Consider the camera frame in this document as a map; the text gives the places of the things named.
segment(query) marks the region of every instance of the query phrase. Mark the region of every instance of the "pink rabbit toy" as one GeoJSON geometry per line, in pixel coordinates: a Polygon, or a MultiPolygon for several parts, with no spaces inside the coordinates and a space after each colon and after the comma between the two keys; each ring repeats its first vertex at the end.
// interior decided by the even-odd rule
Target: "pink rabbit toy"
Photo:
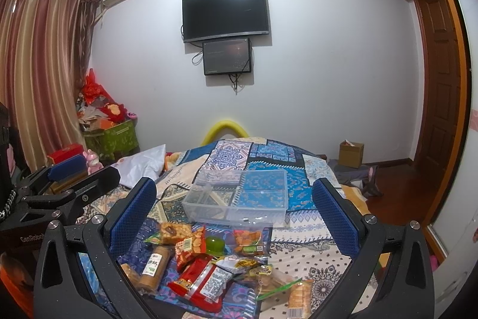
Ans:
{"type": "Polygon", "coordinates": [[[88,174],[95,173],[103,168],[103,164],[99,162],[98,155],[91,149],[88,149],[88,153],[83,152],[83,155],[87,159],[88,174]]]}

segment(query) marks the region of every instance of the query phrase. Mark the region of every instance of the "clear plastic box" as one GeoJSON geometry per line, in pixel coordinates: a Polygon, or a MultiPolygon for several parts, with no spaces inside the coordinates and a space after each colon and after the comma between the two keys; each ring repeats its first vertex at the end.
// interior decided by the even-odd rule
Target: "clear plastic box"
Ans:
{"type": "Polygon", "coordinates": [[[202,170],[183,207],[191,222],[283,224],[287,210],[287,173],[202,170]]]}

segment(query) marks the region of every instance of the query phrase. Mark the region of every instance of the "yellow arch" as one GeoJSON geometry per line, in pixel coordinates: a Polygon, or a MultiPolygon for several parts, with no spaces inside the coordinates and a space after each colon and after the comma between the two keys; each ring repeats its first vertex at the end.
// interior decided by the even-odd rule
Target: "yellow arch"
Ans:
{"type": "Polygon", "coordinates": [[[204,138],[204,141],[201,144],[201,146],[207,145],[211,143],[212,141],[214,141],[214,138],[216,137],[216,135],[219,133],[219,131],[223,129],[233,130],[240,138],[247,138],[249,136],[246,133],[246,131],[241,126],[239,126],[236,122],[219,121],[214,126],[212,126],[211,130],[207,133],[206,138],[204,138]]]}

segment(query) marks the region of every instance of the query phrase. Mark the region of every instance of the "blue textured pad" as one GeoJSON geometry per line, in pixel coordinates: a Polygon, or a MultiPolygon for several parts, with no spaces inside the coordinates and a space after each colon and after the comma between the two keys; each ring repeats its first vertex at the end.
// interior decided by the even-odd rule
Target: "blue textured pad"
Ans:
{"type": "Polygon", "coordinates": [[[111,229],[109,252],[112,258],[118,258],[130,249],[155,201],[156,185],[148,179],[111,229]]]}
{"type": "Polygon", "coordinates": [[[87,160],[82,154],[77,154],[68,160],[53,165],[48,172],[48,180],[60,181],[75,173],[85,171],[87,168],[87,160]]]}
{"type": "Polygon", "coordinates": [[[354,259],[360,250],[357,229],[320,180],[312,185],[312,201],[340,252],[354,259]]]}

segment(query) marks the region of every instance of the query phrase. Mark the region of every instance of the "brown wooden door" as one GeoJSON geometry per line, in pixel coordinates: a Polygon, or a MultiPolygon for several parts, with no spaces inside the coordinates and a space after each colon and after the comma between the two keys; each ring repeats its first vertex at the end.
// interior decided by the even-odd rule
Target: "brown wooden door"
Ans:
{"type": "Polygon", "coordinates": [[[439,187],[456,134],[460,68],[447,0],[415,0],[425,53],[425,99],[414,166],[439,187]]]}

